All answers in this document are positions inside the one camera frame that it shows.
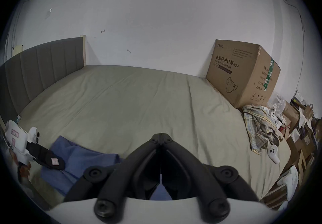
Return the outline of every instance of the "pink label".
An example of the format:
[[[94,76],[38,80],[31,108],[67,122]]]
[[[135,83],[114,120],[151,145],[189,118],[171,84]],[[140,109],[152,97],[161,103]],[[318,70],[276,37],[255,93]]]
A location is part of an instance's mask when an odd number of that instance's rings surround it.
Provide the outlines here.
[[[19,133],[13,129],[11,129],[11,134],[13,134],[15,137],[19,138]]]
[[[59,166],[58,159],[57,159],[57,158],[51,158],[51,164],[52,164],[53,166]]]

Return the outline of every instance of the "blue towel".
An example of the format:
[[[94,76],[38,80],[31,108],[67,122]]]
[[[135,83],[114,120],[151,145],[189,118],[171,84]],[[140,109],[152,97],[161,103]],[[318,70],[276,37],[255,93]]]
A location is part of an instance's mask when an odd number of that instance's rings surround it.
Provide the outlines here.
[[[41,178],[66,196],[71,187],[91,166],[107,167],[120,163],[118,154],[103,154],[79,146],[60,136],[51,146],[50,150],[65,161],[65,170],[51,170],[42,167]],[[166,188],[160,184],[151,196],[150,200],[172,200]]]

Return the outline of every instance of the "blue cloth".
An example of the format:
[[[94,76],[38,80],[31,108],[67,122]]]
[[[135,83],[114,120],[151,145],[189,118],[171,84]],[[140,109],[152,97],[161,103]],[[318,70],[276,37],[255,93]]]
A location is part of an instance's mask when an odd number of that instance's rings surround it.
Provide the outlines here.
[[[74,183],[90,166],[107,167],[121,162],[118,154],[103,154],[85,149],[60,136],[50,150],[65,161],[65,170],[42,167],[41,178],[66,196]]]

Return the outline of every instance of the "white wall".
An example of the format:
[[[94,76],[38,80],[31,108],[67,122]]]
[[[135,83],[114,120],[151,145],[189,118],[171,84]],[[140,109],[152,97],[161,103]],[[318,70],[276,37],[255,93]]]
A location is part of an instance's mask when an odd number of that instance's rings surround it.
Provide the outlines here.
[[[299,7],[307,26],[298,89],[321,116],[322,88],[316,85],[322,77],[321,38],[303,2],[288,3]],[[260,44],[281,67],[276,91],[287,100],[295,93],[303,56],[299,14],[282,0],[30,0],[19,15],[14,45],[28,49],[81,34],[87,36],[88,64],[200,77],[207,73],[216,39]]]

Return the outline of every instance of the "mask illustration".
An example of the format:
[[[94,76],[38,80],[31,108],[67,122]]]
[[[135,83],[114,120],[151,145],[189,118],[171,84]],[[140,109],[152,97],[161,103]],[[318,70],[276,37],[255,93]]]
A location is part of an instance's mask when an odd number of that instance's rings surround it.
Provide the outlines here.
[[[237,89],[238,85],[236,85],[232,79],[229,77],[226,81],[226,92],[231,93]]]

